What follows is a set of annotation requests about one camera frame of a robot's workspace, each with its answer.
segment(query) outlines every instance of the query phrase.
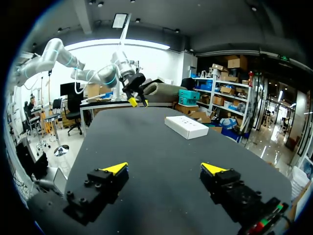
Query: cardboard box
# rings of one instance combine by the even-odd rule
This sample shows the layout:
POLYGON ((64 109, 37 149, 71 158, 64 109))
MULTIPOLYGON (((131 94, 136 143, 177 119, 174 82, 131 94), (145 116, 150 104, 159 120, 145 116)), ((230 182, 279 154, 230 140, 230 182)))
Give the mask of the cardboard box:
POLYGON ((175 105, 175 110, 182 112, 183 114, 190 114, 192 111, 198 111, 199 106, 197 107, 186 107, 180 104, 175 105))
POLYGON ((209 128, 186 116, 166 117, 165 125, 187 140, 206 136, 209 128))
POLYGON ((239 102, 238 100, 235 99, 235 100, 233 101, 233 105, 238 106, 239 104, 240 104, 240 102, 239 102))
POLYGON ((241 68, 244 71, 247 71, 248 68, 248 62, 245 56, 241 55, 237 59, 232 59, 228 61, 228 66, 229 69, 233 68, 241 68))
POLYGON ((239 79, 237 77, 230 77, 230 76, 221 76, 222 81, 227 82, 239 82, 239 79))
POLYGON ((241 83, 245 85, 249 85, 249 80, 242 80, 241 83))
POLYGON ((240 118, 240 117, 236 117, 235 119, 236 119, 236 121, 237 121, 238 125, 239 125, 239 126, 241 126, 241 124, 243 123, 242 118, 240 118))
POLYGON ((212 64, 212 68, 223 71, 223 72, 228 72, 228 69, 221 65, 212 64))
POLYGON ((219 127, 219 126, 211 126, 210 129, 213 129, 215 130, 216 132, 218 133, 222 133, 222 127, 219 127))
POLYGON ((203 94, 201 96, 201 102, 204 103, 204 104, 209 104, 210 103, 210 96, 207 95, 207 94, 203 94))
POLYGON ((89 83, 87 86, 88 98, 91 98, 100 94, 105 94, 111 91, 112 91, 111 88, 108 88, 107 86, 100 86, 99 84, 89 83))
POLYGON ((235 89, 229 88, 229 87, 222 87, 221 88, 221 93, 229 94, 229 95, 234 95, 236 92, 235 89))
POLYGON ((217 105, 223 106, 224 105, 224 100, 225 99, 223 97, 214 96, 213 97, 213 104, 217 104, 217 105))
POLYGON ((211 123, 211 118, 208 117, 205 112, 192 112, 188 116, 200 123, 211 123))

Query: ceiling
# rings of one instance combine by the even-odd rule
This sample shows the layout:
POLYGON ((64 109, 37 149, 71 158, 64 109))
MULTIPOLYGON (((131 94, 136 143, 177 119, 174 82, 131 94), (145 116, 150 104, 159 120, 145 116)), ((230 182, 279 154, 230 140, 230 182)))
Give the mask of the ceiling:
MULTIPOLYGON (((134 39, 143 34, 139 30, 132 32, 133 25, 159 30, 159 34, 169 32, 164 28, 179 28, 180 34, 175 36, 184 35, 188 42, 182 50, 192 48, 195 53, 203 53, 221 49, 262 49, 308 64, 307 51, 296 40, 288 24, 269 7, 271 1, 136 0, 131 3, 130 0, 104 0, 100 8, 97 7, 99 1, 93 5, 88 4, 89 0, 63 0, 55 4, 35 24, 26 49, 32 51, 33 43, 45 44, 53 37, 63 40, 63 36, 74 32, 72 38, 81 40, 116 37, 114 33, 109 35, 108 29, 99 33, 99 28, 111 27, 116 13, 132 13, 133 22, 136 18, 141 19, 139 24, 130 26, 128 35, 133 33, 134 39), (58 33, 60 27, 68 29, 58 33)), ((149 40, 149 37, 142 37, 142 40, 149 40)), ((167 41, 159 36, 155 42, 165 44, 167 41)))

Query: white robotic arm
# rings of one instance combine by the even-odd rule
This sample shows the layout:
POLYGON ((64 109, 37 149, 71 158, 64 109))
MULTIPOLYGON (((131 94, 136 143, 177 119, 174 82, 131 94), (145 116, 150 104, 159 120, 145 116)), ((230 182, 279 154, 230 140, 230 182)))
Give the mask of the white robotic arm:
POLYGON ((116 67, 108 65, 99 72, 94 70, 83 70, 85 64, 76 58, 69 51, 65 50, 61 39, 51 39, 43 52, 41 57, 35 57, 29 63, 22 65, 15 73, 15 85, 22 86, 27 79, 43 71, 52 70, 55 62, 74 68, 71 78, 82 81, 89 81, 92 83, 105 84, 109 87, 114 87, 117 83, 115 79, 116 67))
POLYGON ((111 64, 98 71, 84 70, 85 64, 65 50, 62 40, 58 38, 51 39, 47 43, 42 56, 35 57, 15 72, 13 84, 20 87, 27 79, 37 73, 52 70, 56 61, 66 67, 74 68, 71 78, 75 80, 106 85, 109 88, 114 87, 117 84, 117 80, 119 80, 123 85, 123 92, 126 93, 128 101, 132 106, 137 106, 134 94, 135 96, 139 95, 144 106, 148 106, 148 101, 139 87, 146 78, 142 73, 135 73, 123 51, 118 50, 114 52, 111 64))

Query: storage shelf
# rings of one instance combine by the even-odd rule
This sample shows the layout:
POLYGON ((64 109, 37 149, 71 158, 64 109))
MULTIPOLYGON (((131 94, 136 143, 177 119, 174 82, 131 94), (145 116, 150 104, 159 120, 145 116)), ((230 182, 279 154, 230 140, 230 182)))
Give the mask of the storage shelf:
POLYGON ((232 113, 238 114, 238 115, 240 115, 240 116, 244 116, 244 115, 245 115, 245 114, 243 114, 243 113, 241 113, 241 112, 238 112, 238 111, 236 111, 236 110, 232 110, 232 109, 226 108, 226 107, 221 106, 221 105, 213 104, 213 106, 218 107, 218 108, 221 108, 221 109, 225 109, 225 110, 227 110, 227 111, 230 111, 230 112, 232 112, 232 113))
POLYGON ((205 103, 202 103, 202 102, 200 102, 200 101, 197 101, 197 104, 199 104, 199 105, 203 105, 203 106, 207 106, 207 107, 209 107, 209 104, 205 104, 205 103))
POLYGON ((198 92, 207 92, 207 93, 211 93, 211 91, 201 90, 201 89, 195 89, 195 91, 198 91, 198 92))
POLYGON ((233 99, 237 99, 237 100, 241 100, 241 101, 244 101, 244 102, 248 101, 247 99, 242 99, 242 98, 236 97, 234 95, 224 94, 224 93, 220 93, 220 92, 214 92, 214 94, 223 95, 223 96, 226 96, 226 97, 229 97, 229 98, 233 98, 233 99))
POLYGON ((228 82, 228 81, 221 81, 221 80, 216 80, 216 82, 230 84, 230 85, 234 85, 234 86, 240 86, 240 87, 249 87, 249 85, 245 85, 245 84, 241 84, 241 83, 237 83, 237 82, 228 82))
POLYGON ((195 80, 213 80, 213 78, 205 78, 205 77, 194 77, 195 80))

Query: black tabletop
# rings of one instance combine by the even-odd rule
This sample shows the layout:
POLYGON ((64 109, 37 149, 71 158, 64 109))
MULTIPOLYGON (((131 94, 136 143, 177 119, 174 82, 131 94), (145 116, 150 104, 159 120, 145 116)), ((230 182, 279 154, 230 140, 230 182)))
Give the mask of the black tabletop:
POLYGON ((182 114, 169 108, 111 109, 98 113, 87 130, 68 177, 66 191, 79 187, 87 173, 129 163, 129 180, 113 205, 107 205, 90 234, 236 234, 199 179, 200 164, 234 168, 263 201, 289 202, 291 184, 265 161, 214 130, 186 140, 164 124, 182 114))

